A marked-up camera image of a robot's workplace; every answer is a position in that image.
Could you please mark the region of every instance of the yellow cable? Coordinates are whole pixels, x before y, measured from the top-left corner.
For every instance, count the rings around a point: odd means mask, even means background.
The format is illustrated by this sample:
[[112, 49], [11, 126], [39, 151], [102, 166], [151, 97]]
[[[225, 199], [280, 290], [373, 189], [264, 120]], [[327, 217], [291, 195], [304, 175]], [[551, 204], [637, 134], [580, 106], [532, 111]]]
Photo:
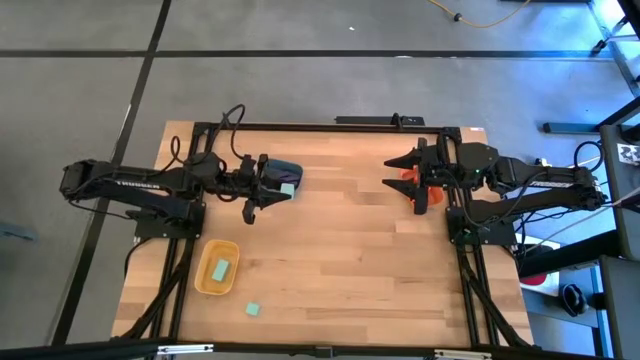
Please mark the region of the yellow cable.
[[[436, 0], [427, 0], [427, 1], [429, 1], [430, 3], [432, 3], [432, 4], [433, 4], [433, 5], [435, 5], [435, 6], [439, 7], [440, 9], [444, 10], [444, 11], [445, 11], [446, 13], [448, 13], [449, 15], [451, 15], [451, 16], [453, 16], [453, 17], [455, 17], [455, 16], [456, 16], [456, 13], [454, 13], [454, 12], [453, 12], [453, 11], [451, 11], [451, 10], [449, 10], [446, 6], [444, 6], [444, 5], [440, 4], [438, 1], [436, 1]], [[467, 24], [467, 25], [469, 25], [469, 26], [472, 26], [472, 27], [474, 27], [474, 28], [476, 28], [476, 29], [487, 29], [487, 28], [490, 28], [490, 27], [492, 27], [492, 26], [496, 26], [496, 25], [498, 25], [498, 24], [500, 24], [500, 23], [502, 23], [502, 22], [506, 21], [507, 19], [509, 19], [509, 18], [510, 18], [510, 17], [512, 17], [513, 15], [517, 14], [517, 13], [518, 13], [518, 11], [522, 10], [522, 8], [524, 8], [525, 6], [527, 6], [530, 2], [531, 2], [531, 0], [526, 0], [525, 2], [523, 2], [523, 3], [522, 3], [522, 5], [520, 5], [520, 7], [519, 7], [519, 8], [517, 8], [517, 9], [516, 9], [514, 12], [512, 12], [511, 14], [509, 14], [509, 15], [507, 15], [507, 16], [505, 16], [505, 17], [503, 17], [502, 19], [500, 19], [500, 20], [498, 20], [498, 21], [496, 21], [496, 22], [493, 22], [493, 23], [491, 23], [491, 24], [488, 24], [488, 25], [478, 25], [478, 24], [474, 24], [474, 23], [472, 23], [471, 21], [467, 21], [465, 18], [463, 18], [463, 17], [462, 17], [462, 15], [460, 16], [460, 20], [459, 20], [459, 21], [461, 21], [461, 22], [463, 22], [463, 23], [465, 23], [465, 24]]]

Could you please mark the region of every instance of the wooden tabletop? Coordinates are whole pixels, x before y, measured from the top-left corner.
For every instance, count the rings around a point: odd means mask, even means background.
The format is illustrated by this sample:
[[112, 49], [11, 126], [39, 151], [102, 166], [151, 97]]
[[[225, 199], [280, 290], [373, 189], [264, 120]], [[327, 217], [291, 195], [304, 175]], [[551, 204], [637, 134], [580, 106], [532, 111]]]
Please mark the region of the wooden tabletop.
[[[169, 143], [180, 136], [182, 156], [193, 122], [167, 123], [156, 168], [170, 160]], [[463, 128], [465, 142], [486, 142], [479, 128]], [[429, 143], [435, 137], [426, 135]], [[180, 323], [180, 340], [237, 343], [384, 346], [469, 346], [464, 299], [454, 247], [448, 241], [444, 202], [413, 215], [400, 193], [383, 185], [399, 170], [383, 161], [406, 154], [418, 135], [239, 131], [239, 153], [291, 161], [304, 168], [292, 201], [256, 210], [246, 225], [244, 201], [220, 203], [207, 196], [203, 235], [196, 242]], [[215, 152], [230, 167], [239, 161], [230, 132]], [[474, 198], [496, 199], [479, 190]], [[231, 291], [209, 296], [194, 288], [204, 245], [212, 239], [240, 247]], [[131, 257], [113, 326], [128, 330], [158, 290], [168, 241], [154, 239]], [[500, 247], [484, 246], [491, 295], [520, 336], [531, 341], [529, 322], [513, 259]], [[249, 302], [259, 316], [245, 313]], [[476, 299], [481, 339], [482, 306]], [[168, 332], [172, 300], [162, 333]]]

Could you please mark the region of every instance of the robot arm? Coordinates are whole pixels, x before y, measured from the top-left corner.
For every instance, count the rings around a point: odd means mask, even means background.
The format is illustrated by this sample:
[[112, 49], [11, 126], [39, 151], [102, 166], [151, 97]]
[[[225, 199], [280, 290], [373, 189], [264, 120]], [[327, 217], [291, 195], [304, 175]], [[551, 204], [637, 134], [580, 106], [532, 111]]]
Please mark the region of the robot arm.
[[[186, 167], [166, 171], [114, 166], [109, 162], [84, 160], [67, 166], [60, 192], [69, 201], [108, 198], [139, 206], [142, 211], [128, 211], [134, 218], [155, 217], [169, 222], [196, 221], [197, 207], [192, 200], [202, 191], [216, 194], [223, 201], [247, 198], [243, 209], [244, 221], [254, 222], [255, 207], [263, 209], [288, 200], [290, 195], [280, 192], [282, 179], [277, 169], [269, 166], [267, 155], [258, 162], [245, 155], [239, 169], [226, 171], [226, 165], [214, 154], [197, 154]], [[159, 190], [162, 195], [149, 190]]]
[[426, 189], [429, 186], [452, 186], [475, 191], [486, 184], [491, 191], [501, 195], [523, 187], [551, 188], [498, 202], [472, 200], [467, 210], [476, 222], [491, 221], [506, 213], [520, 215], [558, 206], [571, 210], [595, 210], [604, 203], [597, 179], [584, 167], [527, 165], [518, 159], [500, 156], [495, 148], [480, 143], [459, 144], [457, 163], [446, 163], [439, 151], [442, 146], [428, 146], [426, 139], [420, 138], [418, 147], [407, 155], [384, 163], [390, 167], [417, 170], [417, 181], [382, 180], [384, 184], [415, 200], [416, 214], [424, 214], [427, 210]]

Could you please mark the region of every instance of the yellow bowl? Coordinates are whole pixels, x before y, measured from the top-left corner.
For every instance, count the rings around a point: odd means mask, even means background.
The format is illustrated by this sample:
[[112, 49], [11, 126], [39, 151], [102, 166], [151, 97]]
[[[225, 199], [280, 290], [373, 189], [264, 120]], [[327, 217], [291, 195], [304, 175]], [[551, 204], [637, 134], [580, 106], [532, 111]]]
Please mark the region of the yellow bowl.
[[[223, 281], [213, 280], [211, 275], [218, 265], [218, 261], [224, 259], [229, 262], [229, 268]], [[208, 295], [224, 295], [231, 290], [233, 280], [238, 269], [240, 249], [231, 241], [210, 240], [202, 250], [198, 272], [196, 273], [196, 290]]]

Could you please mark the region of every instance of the green cube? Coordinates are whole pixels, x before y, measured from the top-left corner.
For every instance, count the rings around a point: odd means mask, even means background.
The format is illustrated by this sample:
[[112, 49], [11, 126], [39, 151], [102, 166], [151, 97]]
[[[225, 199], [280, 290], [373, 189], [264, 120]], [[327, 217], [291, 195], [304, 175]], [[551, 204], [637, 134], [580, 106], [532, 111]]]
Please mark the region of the green cube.
[[251, 316], [258, 316], [259, 312], [260, 312], [260, 305], [256, 303], [247, 304], [247, 314]]
[[280, 192], [283, 194], [291, 195], [291, 200], [293, 200], [293, 197], [296, 193], [296, 187], [293, 184], [283, 183], [282, 185], [280, 185]]
[[224, 259], [218, 260], [218, 264], [216, 265], [216, 269], [213, 271], [213, 275], [211, 278], [215, 281], [224, 280], [224, 275], [227, 273], [227, 269], [229, 269], [229, 262]]

